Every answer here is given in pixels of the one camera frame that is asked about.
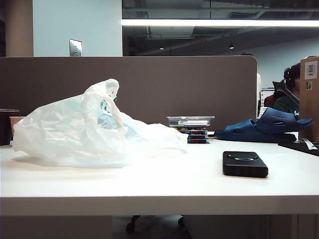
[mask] label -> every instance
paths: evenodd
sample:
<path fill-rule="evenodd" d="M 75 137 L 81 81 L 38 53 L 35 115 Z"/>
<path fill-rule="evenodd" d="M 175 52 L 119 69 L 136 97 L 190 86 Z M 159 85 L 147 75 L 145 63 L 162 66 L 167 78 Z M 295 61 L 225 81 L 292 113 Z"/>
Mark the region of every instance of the label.
<path fill-rule="evenodd" d="M 307 91 L 311 91 L 313 89 L 313 82 L 307 81 Z"/>
<path fill-rule="evenodd" d="M 202 125 L 202 126 L 209 126 L 208 120 L 180 120 L 178 121 L 178 125 L 183 125 L 183 126 L 192 126 L 192 125 Z"/>
<path fill-rule="evenodd" d="M 310 61 L 305 63 L 305 79 L 316 79 L 318 71 L 318 61 Z"/>

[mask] barcode sticker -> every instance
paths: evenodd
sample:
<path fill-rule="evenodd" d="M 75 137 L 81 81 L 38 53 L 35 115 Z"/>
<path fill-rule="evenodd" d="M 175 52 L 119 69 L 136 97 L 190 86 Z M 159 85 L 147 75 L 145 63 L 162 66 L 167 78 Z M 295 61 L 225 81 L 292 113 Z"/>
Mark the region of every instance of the barcode sticker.
<path fill-rule="evenodd" d="M 313 82 L 307 81 L 307 91 L 311 91 L 313 89 Z"/>
<path fill-rule="evenodd" d="M 305 79 L 316 79 L 318 71 L 318 61 L 310 61 L 305 63 Z"/>

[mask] black object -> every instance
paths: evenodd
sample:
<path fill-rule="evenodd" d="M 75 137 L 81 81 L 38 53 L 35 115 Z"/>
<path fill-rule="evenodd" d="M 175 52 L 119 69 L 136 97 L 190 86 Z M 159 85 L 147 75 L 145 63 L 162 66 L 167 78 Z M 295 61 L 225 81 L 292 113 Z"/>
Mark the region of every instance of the black object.
<path fill-rule="evenodd" d="M 12 137 L 10 118 L 14 116 L 19 110 L 0 109 L 0 146 L 9 145 Z"/>
<path fill-rule="evenodd" d="M 126 225 L 126 228 L 125 228 L 125 230 L 126 230 L 126 232 L 127 232 L 128 234 L 132 234 L 132 233 L 135 231 L 135 221 L 136 221 L 138 218 L 140 218 L 140 216 L 141 216 L 141 215 L 134 215 L 134 216 L 132 216 L 131 222 L 128 223 L 128 224 Z M 185 227 L 185 224 L 184 224 L 184 221 L 183 221 L 183 217 L 181 217 L 180 219 L 178 219 L 177 223 L 178 223 L 178 225 L 179 225 L 181 228 L 184 228 L 184 227 Z"/>
<path fill-rule="evenodd" d="M 293 150 L 297 150 L 304 153 L 309 153 L 315 156 L 319 156 L 319 149 L 318 150 L 309 150 L 306 143 L 279 143 L 279 146 L 290 148 Z M 319 143 L 314 143 L 317 148 L 319 148 Z"/>
<path fill-rule="evenodd" d="M 268 168 L 255 152 L 223 152 L 223 173 L 229 176 L 265 178 Z"/>
<path fill-rule="evenodd" d="M 296 105 L 299 105 L 299 99 L 287 88 L 286 83 L 282 80 L 280 82 L 273 81 L 276 91 L 284 92 Z"/>

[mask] clear plastic box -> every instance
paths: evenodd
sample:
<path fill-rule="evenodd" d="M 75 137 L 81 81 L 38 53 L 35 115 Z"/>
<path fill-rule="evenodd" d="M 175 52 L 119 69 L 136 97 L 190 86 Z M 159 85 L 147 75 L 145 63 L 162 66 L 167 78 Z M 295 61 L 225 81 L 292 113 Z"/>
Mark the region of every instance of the clear plastic box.
<path fill-rule="evenodd" d="M 215 116 L 167 116 L 168 125 L 172 126 L 210 126 Z"/>

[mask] plastic bag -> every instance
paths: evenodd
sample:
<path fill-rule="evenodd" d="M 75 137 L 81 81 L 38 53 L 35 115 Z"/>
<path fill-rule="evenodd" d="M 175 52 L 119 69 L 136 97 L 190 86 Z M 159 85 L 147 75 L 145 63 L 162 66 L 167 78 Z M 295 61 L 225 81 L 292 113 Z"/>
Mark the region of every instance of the plastic bag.
<path fill-rule="evenodd" d="M 131 163 L 165 148 L 184 150 L 187 135 L 120 112 L 118 89 L 118 81 L 108 79 L 37 108 L 14 125 L 14 150 L 64 166 Z"/>

